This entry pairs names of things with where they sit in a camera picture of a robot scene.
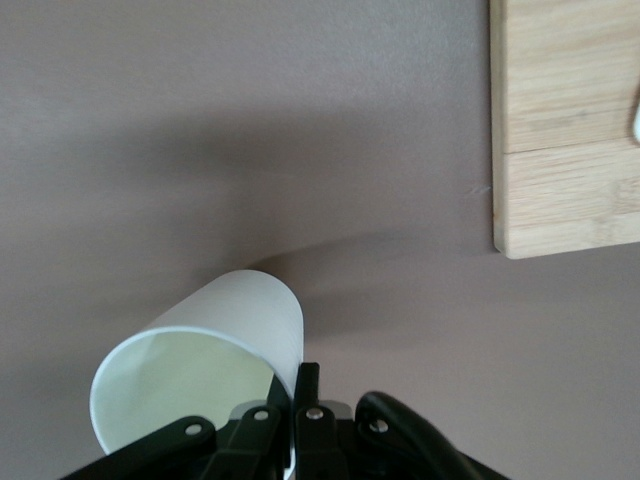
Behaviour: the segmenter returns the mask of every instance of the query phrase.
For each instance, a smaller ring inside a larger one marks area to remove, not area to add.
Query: white cup
[[[266,273],[227,273],[103,360],[90,395],[96,437],[109,454],[188,415],[220,429],[237,405],[267,398],[273,375],[293,398],[302,350],[291,290]]]

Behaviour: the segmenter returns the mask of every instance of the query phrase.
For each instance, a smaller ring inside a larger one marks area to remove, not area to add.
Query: wooden board
[[[640,241],[640,0],[490,0],[494,234],[510,258]]]

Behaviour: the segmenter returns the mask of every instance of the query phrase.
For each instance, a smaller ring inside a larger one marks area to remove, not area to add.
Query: black cable
[[[483,480],[471,463],[427,420],[382,392],[365,394],[356,406],[356,423],[384,420],[424,459],[439,480]]]

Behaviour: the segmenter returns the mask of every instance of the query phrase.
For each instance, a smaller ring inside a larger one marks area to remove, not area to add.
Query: wood grain
[[[496,246],[640,241],[639,0],[492,0]]]

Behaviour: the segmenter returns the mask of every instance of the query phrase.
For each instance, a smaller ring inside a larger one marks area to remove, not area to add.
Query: silver screw
[[[307,410],[307,418],[309,420],[320,420],[324,417],[324,412],[319,408],[310,408]]]
[[[202,431],[202,425],[200,425],[199,423],[194,423],[184,429],[184,433],[186,433],[190,437],[199,434],[201,431]]]
[[[266,420],[267,418],[269,418],[269,412],[267,412],[266,410],[258,410],[253,414],[253,418],[259,421]]]
[[[384,420],[378,419],[371,422],[369,428],[375,433],[385,433],[389,430],[389,425]]]

